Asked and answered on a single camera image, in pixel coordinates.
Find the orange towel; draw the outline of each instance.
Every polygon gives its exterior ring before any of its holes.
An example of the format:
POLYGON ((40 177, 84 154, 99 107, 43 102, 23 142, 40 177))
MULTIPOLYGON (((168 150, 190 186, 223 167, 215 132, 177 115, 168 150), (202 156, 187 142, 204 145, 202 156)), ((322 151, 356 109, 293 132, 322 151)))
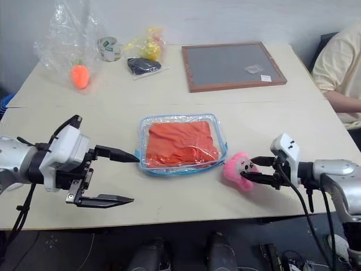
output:
POLYGON ((154 123, 149 129, 147 163, 149 168, 177 167, 215 161, 209 123, 154 123))

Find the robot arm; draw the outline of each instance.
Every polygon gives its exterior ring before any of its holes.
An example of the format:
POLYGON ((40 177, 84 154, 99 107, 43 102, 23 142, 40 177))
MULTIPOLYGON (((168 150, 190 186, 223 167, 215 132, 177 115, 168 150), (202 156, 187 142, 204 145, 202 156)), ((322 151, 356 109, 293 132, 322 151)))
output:
POLYGON ((261 166, 273 166, 275 173, 272 176, 254 172, 240 174, 250 181, 279 190, 281 186, 290 185, 278 172, 281 166, 292 184, 296 187, 302 184, 306 188, 312 212, 312 191, 322 186, 331 195, 343 224, 350 262, 355 270, 361 270, 361 167, 347 160, 300 162, 300 148, 287 134, 281 134, 273 141, 271 151, 276 157, 259 156, 251 161, 261 166))
POLYGON ((79 207, 108 208, 132 202, 115 195, 83 196, 93 175, 90 165, 99 156, 124 163, 139 159, 116 148, 88 149, 90 140, 79 130, 81 121, 80 116, 73 116, 48 143, 33 145, 22 138, 0 137, 0 194, 13 183, 38 183, 51 192, 69 190, 65 201, 79 207))

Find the orange carrot toy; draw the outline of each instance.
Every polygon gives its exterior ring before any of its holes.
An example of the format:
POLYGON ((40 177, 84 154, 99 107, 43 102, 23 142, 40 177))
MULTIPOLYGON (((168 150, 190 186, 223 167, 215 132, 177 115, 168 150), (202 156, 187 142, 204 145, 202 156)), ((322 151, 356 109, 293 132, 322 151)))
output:
POLYGON ((89 82, 89 71, 87 67, 78 63, 71 70, 72 81, 78 88, 83 89, 89 82))

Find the white table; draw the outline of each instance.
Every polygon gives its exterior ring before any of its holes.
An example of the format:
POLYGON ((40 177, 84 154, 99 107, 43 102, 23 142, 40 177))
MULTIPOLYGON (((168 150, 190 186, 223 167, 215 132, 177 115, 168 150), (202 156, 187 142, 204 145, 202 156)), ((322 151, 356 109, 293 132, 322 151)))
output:
MULTIPOLYGON (((91 147, 99 144, 133 152, 137 147, 137 125, 141 118, 204 112, 212 112, 220 119, 230 148, 228 157, 239 151, 250 156, 271 155, 271 141, 280 133, 287 132, 301 146, 304 161, 343 158, 361 163, 360 152, 329 103, 317 99, 192 106, 123 104, 118 107, 11 108, 1 122, 1 133, 22 136, 30 142, 47 142, 60 123, 79 114, 83 117, 81 130, 91 138, 91 147)), ((110 209, 78 208, 65 203, 66 191, 48 193, 39 185, 24 228, 91 228, 303 214, 290 188, 276 191, 270 186, 256 185, 249 193, 239 192, 223 180, 222 167, 170 179, 147 177, 135 164, 107 159, 93 162, 92 167, 95 173, 88 195, 117 194, 135 201, 110 209)), ((0 229, 13 226, 18 214, 15 207, 23 203, 28 190, 29 186, 24 185, 0 196, 0 229)), ((319 192, 314 194, 314 206, 315 212, 325 211, 319 192)))
POLYGON ((324 99, 290 45, 266 45, 288 80, 286 85, 189 93, 180 46, 169 46, 169 70, 133 80, 125 58, 104 63, 88 94, 79 94, 39 63, 9 107, 117 107, 124 104, 218 104, 324 99))

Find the clear plastic bag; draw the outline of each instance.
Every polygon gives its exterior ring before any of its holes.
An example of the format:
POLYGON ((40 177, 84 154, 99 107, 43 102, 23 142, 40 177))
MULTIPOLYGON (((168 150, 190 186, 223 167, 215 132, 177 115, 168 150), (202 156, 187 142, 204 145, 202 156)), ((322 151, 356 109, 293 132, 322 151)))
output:
POLYGON ((213 114, 147 117, 139 124, 140 167, 157 175, 181 175, 223 163, 227 143, 213 114))
POLYGON ((41 63, 57 77, 87 86, 101 68, 97 41, 107 36, 99 20, 90 12, 90 1, 56 0, 46 37, 34 43, 41 63))
POLYGON ((149 28, 146 33, 124 47, 126 65, 134 79, 164 71, 166 43, 162 28, 149 28))

